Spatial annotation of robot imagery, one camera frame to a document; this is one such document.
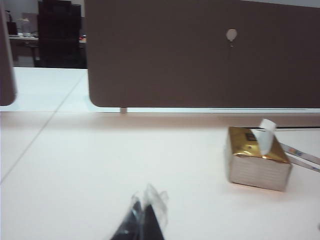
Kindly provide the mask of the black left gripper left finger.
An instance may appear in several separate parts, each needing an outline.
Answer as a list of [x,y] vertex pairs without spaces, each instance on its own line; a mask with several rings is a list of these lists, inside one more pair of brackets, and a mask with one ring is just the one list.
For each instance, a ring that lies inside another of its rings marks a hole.
[[138,240],[143,206],[139,193],[131,197],[131,202],[120,225],[110,238],[111,240]]

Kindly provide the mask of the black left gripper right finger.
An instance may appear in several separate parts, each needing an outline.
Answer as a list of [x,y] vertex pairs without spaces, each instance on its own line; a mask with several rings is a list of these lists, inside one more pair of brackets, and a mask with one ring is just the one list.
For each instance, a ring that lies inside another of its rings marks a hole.
[[143,239],[164,240],[168,224],[168,193],[148,184],[143,195]]

